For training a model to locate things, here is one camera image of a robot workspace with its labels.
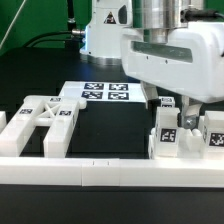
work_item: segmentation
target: black surface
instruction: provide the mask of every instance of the black surface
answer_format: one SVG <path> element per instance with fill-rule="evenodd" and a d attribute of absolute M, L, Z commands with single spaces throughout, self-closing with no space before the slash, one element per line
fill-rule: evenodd
<path fill-rule="evenodd" d="M 0 110 L 7 111 L 8 119 L 25 96 L 58 95 L 65 81 L 134 81 L 124 76 L 120 66 L 86 64 L 73 52 L 53 49 L 6 53 L 0 57 L 0 76 Z M 104 157 L 106 153 L 144 158 L 151 122 L 147 115 L 150 112 L 142 104 L 88 103 L 80 112 L 67 156 L 74 157 L 76 151 L 76 157 Z M 46 128 L 36 128 L 22 156 L 43 156 L 41 141 L 46 132 Z M 130 137 L 124 141 L 121 136 L 126 138 L 127 133 Z M 109 141 L 111 145 L 102 151 Z M 224 190 L 0 185 L 0 208 L 3 224 L 220 224 L 224 220 Z"/>

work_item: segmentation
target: marker sticker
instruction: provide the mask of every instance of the marker sticker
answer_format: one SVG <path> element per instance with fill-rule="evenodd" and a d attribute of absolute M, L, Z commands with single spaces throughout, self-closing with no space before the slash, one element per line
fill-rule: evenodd
<path fill-rule="evenodd" d="M 114 19 L 114 16 L 113 16 L 112 12 L 109 13 L 109 15 L 105 19 L 104 23 L 105 24 L 117 24 L 115 19 Z"/>

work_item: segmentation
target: cable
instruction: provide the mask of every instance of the cable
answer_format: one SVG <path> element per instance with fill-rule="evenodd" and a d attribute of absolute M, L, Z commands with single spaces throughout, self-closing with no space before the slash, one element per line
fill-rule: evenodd
<path fill-rule="evenodd" d="M 6 33 L 5 33 L 5 36 L 4 36 L 3 39 L 2 39 L 2 42 L 1 42 L 1 44 L 0 44 L 0 50 L 2 49 L 2 47 L 3 47 L 3 45 L 4 45 L 5 41 L 6 41 L 6 39 L 8 38 L 9 33 L 10 33 L 10 31 L 11 31 L 13 25 L 15 24 L 17 18 L 19 17 L 19 15 L 20 15 L 22 9 L 24 8 L 26 2 L 27 2 L 27 0 L 24 0 L 24 1 L 22 2 L 21 6 L 19 7 L 19 9 L 18 9 L 18 11 L 17 11 L 17 13 L 16 13 L 14 19 L 12 20 L 12 22 L 11 22 L 11 24 L 10 24 L 8 30 L 7 30 Z"/>
<path fill-rule="evenodd" d="M 221 13 L 215 13 L 216 17 L 218 18 L 222 18 L 224 19 L 224 14 L 221 14 Z"/>
<path fill-rule="evenodd" d="M 66 41 L 66 40 L 70 40 L 70 39 L 44 39 L 44 40 L 39 40 L 34 42 L 32 45 L 30 45 L 30 47 L 35 47 L 37 44 L 42 43 L 42 42 L 60 42 L 60 41 Z"/>
<path fill-rule="evenodd" d="M 51 42 L 51 41 L 77 41 L 77 42 L 82 42 L 81 39 L 44 39 L 44 40 L 39 40 L 39 41 L 33 43 L 32 45 L 30 45 L 30 47 L 34 47 L 37 44 L 42 43 L 42 42 Z"/>
<path fill-rule="evenodd" d="M 31 40 L 29 40 L 28 42 L 26 42 L 23 45 L 23 47 L 28 47 L 34 41 L 36 41 L 38 39 L 41 39 L 43 37 L 57 36 L 57 35 L 63 35 L 63 34 L 71 34 L 72 35 L 72 31 L 58 31 L 58 32 L 44 33 L 44 34 L 41 34 L 41 35 L 38 35 L 38 36 L 32 38 Z"/>

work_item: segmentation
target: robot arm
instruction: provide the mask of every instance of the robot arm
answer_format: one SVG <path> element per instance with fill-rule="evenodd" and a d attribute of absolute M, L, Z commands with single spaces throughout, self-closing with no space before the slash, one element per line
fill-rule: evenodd
<path fill-rule="evenodd" d="M 142 29 L 123 29 L 125 73 L 200 102 L 224 100 L 224 23 L 186 21 L 189 1 L 141 2 Z"/>

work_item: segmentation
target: white component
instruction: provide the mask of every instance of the white component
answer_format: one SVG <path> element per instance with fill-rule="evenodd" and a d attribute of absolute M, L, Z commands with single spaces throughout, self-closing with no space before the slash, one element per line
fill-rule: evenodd
<path fill-rule="evenodd" d="M 123 6 L 127 10 L 127 22 L 120 24 L 118 13 Z M 86 44 L 80 50 L 81 55 L 100 59 L 121 59 L 121 30 L 131 25 L 131 0 L 93 0 L 92 20 L 86 26 Z"/>
<path fill-rule="evenodd" d="M 6 126 L 6 116 L 5 112 L 0 111 L 0 134 Z"/>
<path fill-rule="evenodd" d="M 82 161 L 65 158 L 0 158 L 0 184 L 81 185 Z"/>
<path fill-rule="evenodd" d="M 83 186 L 119 186 L 119 159 L 94 160 L 82 166 Z"/>
<path fill-rule="evenodd" d="M 179 143 L 178 108 L 157 107 L 154 157 L 176 157 Z"/>
<path fill-rule="evenodd" d="M 0 156 L 19 156 L 32 135 L 33 119 L 42 113 L 42 99 L 27 98 L 0 134 Z"/>
<path fill-rule="evenodd" d="M 147 102 L 138 83 L 67 81 L 59 96 L 74 98 L 85 96 L 87 101 Z"/>
<path fill-rule="evenodd" d="M 160 96 L 159 99 L 161 100 L 161 107 L 175 107 L 174 97 Z"/>
<path fill-rule="evenodd" d="M 204 150 L 206 159 L 224 158 L 224 112 L 206 111 L 203 126 Z"/>
<path fill-rule="evenodd" d="M 199 129 L 175 126 L 178 109 L 157 108 L 156 128 L 149 136 L 149 155 L 155 159 L 224 159 L 224 112 L 206 111 Z"/>
<path fill-rule="evenodd" d="M 143 42 L 143 32 L 126 28 L 121 40 L 123 68 L 128 76 L 201 102 L 221 101 L 223 40 L 223 23 L 190 22 L 188 28 L 169 31 L 168 43 L 162 46 L 171 47 L 168 52 L 176 51 L 169 58 L 168 52 L 155 56 L 150 51 L 143 53 L 144 49 L 134 50 L 132 42 Z"/>
<path fill-rule="evenodd" d="M 49 125 L 50 130 L 44 140 L 45 157 L 65 157 L 79 109 L 85 107 L 85 98 L 26 97 L 0 134 L 0 156 L 19 156 L 36 125 Z"/>
<path fill-rule="evenodd" d="M 223 187 L 223 161 L 120 160 L 120 186 Z"/>
<path fill-rule="evenodd" d="M 0 184 L 223 188 L 224 164 L 198 159 L 0 158 Z"/>

